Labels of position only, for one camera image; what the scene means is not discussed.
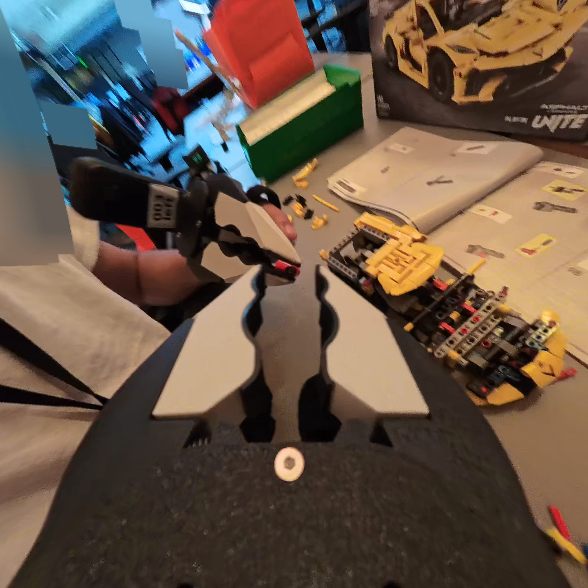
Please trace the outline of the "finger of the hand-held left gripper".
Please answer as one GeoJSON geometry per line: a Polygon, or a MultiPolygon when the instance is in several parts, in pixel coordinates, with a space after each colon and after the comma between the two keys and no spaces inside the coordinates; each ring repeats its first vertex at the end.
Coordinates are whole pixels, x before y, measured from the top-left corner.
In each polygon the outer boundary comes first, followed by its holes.
{"type": "Polygon", "coordinates": [[[262,206],[219,192],[213,215],[222,252],[246,265],[301,265],[295,247],[262,206]]]}
{"type": "Polygon", "coordinates": [[[260,266],[263,273],[271,279],[286,283],[268,272],[271,264],[277,260],[286,261],[256,246],[211,242],[201,255],[201,273],[211,279],[230,283],[245,275],[251,268],[260,266]]]}

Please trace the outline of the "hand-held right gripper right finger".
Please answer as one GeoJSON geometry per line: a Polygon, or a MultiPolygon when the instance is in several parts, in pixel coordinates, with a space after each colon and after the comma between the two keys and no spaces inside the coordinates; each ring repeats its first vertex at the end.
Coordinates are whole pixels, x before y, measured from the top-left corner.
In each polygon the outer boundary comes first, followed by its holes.
{"type": "Polygon", "coordinates": [[[317,435],[334,437],[346,423],[369,435],[389,422],[428,423],[430,408],[386,316],[323,265],[315,268],[315,295],[317,435]]]}

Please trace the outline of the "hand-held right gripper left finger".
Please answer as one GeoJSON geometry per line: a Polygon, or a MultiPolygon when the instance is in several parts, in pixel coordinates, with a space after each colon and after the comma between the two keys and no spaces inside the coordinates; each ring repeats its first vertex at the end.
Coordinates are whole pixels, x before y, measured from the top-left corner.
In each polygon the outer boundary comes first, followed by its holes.
{"type": "Polygon", "coordinates": [[[204,419],[241,423],[243,389],[254,381],[258,352],[246,312],[258,300],[254,266],[197,313],[153,410],[156,420],[204,419]]]}

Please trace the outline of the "black brick beam assembly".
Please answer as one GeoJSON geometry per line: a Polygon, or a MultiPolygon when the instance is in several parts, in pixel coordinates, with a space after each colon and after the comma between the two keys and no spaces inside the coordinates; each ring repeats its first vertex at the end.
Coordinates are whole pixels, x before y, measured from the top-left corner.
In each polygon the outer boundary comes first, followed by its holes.
{"type": "Polygon", "coordinates": [[[286,283],[295,282],[300,274],[300,266],[289,261],[277,260],[271,264],[268,270],[270,275],[279,278],[286,283]]]}

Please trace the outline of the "grey desk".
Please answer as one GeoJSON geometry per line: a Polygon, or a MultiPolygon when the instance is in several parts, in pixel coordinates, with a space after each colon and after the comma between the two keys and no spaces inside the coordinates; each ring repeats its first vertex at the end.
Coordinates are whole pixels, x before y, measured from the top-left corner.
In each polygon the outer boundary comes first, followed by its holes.
{"type": "MultiPolygon", "coordinates": [[[[318,155],[310,188],[301,193],[309,200],[318,195],[339,212],[318,231],[309,221],[295,222],[303,271],[295,284],[269,288],[262,302],[263,325],[257,340],[273,394],[278,442],[299,440],[299,391],[319,367],[319,303],[314,294],[319,251],[345,236],[359,216],[355,207],[327,190],[327,179],[403,126],[376,116],[369,54],[318,53],[313,60],[317,68],[334,64],[361,73],[364,129],[318,155]]],[[[587,543],[587,368],[570,356],[566,366],[577,369],[574,378],[485,416],[508,453],[541,528],[552,521],[548,514],[552,504],[562,512],[574,539],[587,543]]]]}

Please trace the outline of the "person's left hand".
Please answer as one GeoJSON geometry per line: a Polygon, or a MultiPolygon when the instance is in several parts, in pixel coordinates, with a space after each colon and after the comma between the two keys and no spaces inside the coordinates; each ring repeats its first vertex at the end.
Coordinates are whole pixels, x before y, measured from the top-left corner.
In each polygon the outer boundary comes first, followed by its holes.
{"type": "Polygon", "coordinates": [[[175,305],[206,285],[189,269],[187,260],[178,251],[137,253],[142,289],[140,306],[175,305]]]}

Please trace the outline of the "scattered yellow black bricks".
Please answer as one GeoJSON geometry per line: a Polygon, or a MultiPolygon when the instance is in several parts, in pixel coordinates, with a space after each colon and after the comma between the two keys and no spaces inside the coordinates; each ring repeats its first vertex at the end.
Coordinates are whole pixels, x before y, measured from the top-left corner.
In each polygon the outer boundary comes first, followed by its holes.
{"type": "Polygon", "coordinates": [[[293,194],[287,195],[282,201],[283,206],[293,213],[293,215],[288,215],[289,220],[292,221],[293,217],[297,217],[305,221],[311,221],[311,228],[313,230],[318,230],[326,226],[329,221],[329,217],[325,212],[315,213],[315,210],[312,208],[313,204],[319,204],[331,212],[339,212],[339,208],[331,202],[317,195],[306,194],[306,191],[310,188],[309,177],[318,167],[318,163],[318,158],[312,158],[292,176],[292,183],[296,191],[293,194]]]}

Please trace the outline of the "black device green lights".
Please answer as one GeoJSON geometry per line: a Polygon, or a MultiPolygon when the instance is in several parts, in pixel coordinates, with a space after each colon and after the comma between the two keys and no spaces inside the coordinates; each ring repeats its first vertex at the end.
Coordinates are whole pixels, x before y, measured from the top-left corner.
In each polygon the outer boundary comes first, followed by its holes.
{"type": "Polygon", "coordinates": [[[191,151],[182,156],[187,166],[188,177],[204,178],[217,173],[216,163],[210,159],[200,144],[197,144],[191,151]]]}

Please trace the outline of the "red office chair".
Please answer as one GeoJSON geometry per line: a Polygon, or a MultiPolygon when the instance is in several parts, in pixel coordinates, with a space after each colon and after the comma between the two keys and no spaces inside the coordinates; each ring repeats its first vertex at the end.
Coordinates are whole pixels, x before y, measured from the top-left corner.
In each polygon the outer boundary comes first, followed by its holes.
{"type": "Polygon", "coordinates": [[[153,107],[166,130],[174,136],[185,135],[185,118],[192,112],[177,89],[156,86],[153,90],[153,107]]]}

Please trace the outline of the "partly built toy brick car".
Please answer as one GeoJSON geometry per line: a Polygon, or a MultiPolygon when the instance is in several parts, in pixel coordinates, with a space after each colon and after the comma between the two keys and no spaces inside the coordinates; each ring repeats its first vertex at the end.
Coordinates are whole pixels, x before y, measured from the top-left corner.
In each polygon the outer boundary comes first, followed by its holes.
{"type": "Polygon", "coordinates": [[[482,256],[462,273],[445,251],[407,224],[364,212],[335,246],[327,268],[403,329],[458,380],[479,407],[502,407],[572,379],[560,315],[539,308],[526,318],[509,283],[488,287],[482,256]]]}

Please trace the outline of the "person's white shirt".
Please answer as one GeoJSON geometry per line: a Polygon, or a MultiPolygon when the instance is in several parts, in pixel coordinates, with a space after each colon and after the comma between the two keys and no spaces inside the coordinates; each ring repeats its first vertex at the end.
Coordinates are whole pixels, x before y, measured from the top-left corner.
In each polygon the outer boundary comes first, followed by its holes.
{"type": "MultiPolygon", "coordinates": [[[[1,318],[74,377],[111,398],[169,331],[93,274],[99,226],[66,207],[73,254],[1,268],[1,318]]],[[[1,404],[1,587],[32,548],[90,410],[1,404]]]]}

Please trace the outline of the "open instruction booklet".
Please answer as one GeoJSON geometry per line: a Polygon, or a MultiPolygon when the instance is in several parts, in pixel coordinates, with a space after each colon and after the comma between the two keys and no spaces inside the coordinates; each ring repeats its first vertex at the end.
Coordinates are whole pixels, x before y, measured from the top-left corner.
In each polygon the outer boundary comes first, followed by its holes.
{"type": "Polygon", "coordinates": [[[509,288],[527,319],[560,317],[569,353],[587,364],[587,162],[543,161],[430,235],[457,269],[486,259],[483,288],[509,288]]]}

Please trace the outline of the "red plastic carry case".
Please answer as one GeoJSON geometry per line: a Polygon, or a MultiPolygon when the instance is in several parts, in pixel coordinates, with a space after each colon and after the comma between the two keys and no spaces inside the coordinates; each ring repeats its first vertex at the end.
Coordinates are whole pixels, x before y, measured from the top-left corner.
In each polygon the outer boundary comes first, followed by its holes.
{"type": "Polygon", "coordinates": [[[218,1],[203,39],[252,109],[315,72],[294,1],[218,1]]]}

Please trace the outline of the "scattered coloured brick pins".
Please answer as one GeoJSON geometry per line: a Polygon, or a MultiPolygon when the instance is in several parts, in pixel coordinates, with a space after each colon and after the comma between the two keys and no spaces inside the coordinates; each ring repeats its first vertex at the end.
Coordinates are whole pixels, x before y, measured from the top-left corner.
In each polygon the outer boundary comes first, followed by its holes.
{"type": "Polygon", "coordinates": [[[573,559],[579,565],[587,568],[587,542],[576,540],[570,532],[567,521],[561,510],[554,504],[548,504],[550,525],[543,530],[544,536],[559,556],[573,559]]]}

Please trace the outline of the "toy car set box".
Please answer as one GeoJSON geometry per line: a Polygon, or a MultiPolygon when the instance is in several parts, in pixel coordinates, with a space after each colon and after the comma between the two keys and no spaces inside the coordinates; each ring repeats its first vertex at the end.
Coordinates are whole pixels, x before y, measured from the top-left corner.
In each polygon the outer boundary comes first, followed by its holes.
{"type": "Polygon", "coordinates": [[[382,1],[379,119],[587,141],[587,1],[382,1]]]}

